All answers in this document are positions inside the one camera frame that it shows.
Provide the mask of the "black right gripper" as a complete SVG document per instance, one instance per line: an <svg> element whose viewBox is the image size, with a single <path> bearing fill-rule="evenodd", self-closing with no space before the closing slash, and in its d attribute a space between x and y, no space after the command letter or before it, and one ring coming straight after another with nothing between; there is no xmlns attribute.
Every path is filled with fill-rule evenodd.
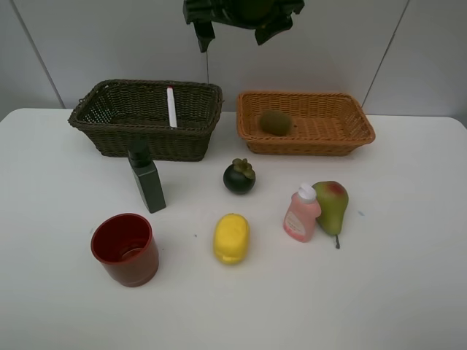
<svg viewBox="0 0 467 350"><path fill-rule="evenodd" d="M201 53L215 39L213 23L244 29L255 29L258 46L292 28L292 14L304 8L302 0L187 0L183 15L187 24L193 23Z"/></svg>

